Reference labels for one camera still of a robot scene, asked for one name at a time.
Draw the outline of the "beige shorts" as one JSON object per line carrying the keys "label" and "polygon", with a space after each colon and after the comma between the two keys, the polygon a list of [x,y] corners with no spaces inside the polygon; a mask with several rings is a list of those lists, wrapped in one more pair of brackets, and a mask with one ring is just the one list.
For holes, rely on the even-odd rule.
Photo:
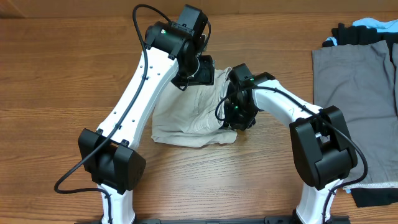
{"label": "beige shorts", "polygon": [[228,91],[231,67],[215,70],[215,81],[208,86],[189,86],[181,91],[169,83],[152,114],[155,142],[184,147],[232,144],[237,132],[223,128],[223,106],[217,108]]}

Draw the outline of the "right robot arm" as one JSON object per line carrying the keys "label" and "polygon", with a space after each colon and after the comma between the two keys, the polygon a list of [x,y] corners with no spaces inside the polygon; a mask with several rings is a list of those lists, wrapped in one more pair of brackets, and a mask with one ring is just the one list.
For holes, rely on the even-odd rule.
{"label": "right robot arm", "polygon": [[292,214],[265,217],[263,223],[349,223],[349,217],[330,213],[337,188],[358,163],[343,113],[300,99],[267,72],[254,76],[244,63],[233,67],[228,78],[220,102],[224,113],[217,119],[244,131],[255,124],[258,112],[273,115],[289,129],[294,165],[303,180]]}

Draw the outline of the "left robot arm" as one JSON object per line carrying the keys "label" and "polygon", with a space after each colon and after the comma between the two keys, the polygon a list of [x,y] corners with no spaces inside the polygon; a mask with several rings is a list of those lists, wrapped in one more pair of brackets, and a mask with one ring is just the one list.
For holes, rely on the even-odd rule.
{"label": "left robot arm", "polygon": [[210,22],[202,10],[186,5],[178,20],[156,22],[139,36],[141,59],[122,97],[96,131],[78,138],[84,169],[97,184],[103,202],[100,223],[133,223],[133,190],[146,160],[137,153],[146,122],[168,84],[213,85],[214,62],[202,55]]}

